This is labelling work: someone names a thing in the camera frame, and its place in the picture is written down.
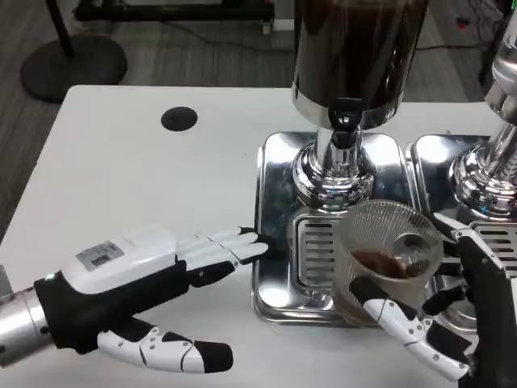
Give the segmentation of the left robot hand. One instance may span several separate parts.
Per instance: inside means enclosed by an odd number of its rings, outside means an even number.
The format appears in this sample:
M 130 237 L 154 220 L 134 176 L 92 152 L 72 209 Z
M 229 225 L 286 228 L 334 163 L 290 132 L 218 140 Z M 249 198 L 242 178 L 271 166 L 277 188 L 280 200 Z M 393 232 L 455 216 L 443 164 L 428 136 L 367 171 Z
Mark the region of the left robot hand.
M 34 288 L 59 349 L 81 355 L 100 350 L 131 365 L 173 373 L 219 373 L 233 366 L 228 344 L 163 331 L 138 314 L 217 283 L 264 258 L 270 246 L 249 227 L 184 240 L 152 227 L 85 249 Z

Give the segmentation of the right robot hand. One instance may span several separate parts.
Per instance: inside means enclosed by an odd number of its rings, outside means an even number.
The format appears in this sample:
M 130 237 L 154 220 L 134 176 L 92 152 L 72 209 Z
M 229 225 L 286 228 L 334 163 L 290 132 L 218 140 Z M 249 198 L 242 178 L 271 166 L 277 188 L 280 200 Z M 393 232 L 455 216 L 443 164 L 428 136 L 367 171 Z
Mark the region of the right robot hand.
M 433 320 L 430 307 L 444 302 L 445 293 L 427 301 L 423 314 L 396 299 L 370 276 L 357 276 L 349 290 L 388 334 L 428 368 L 459 387 L 516 385 L 516 277 L 472 227 L 441 213 L 433 222 L 455 243 L 464 278 L 464 295 L 473 304 L 477 345 Z

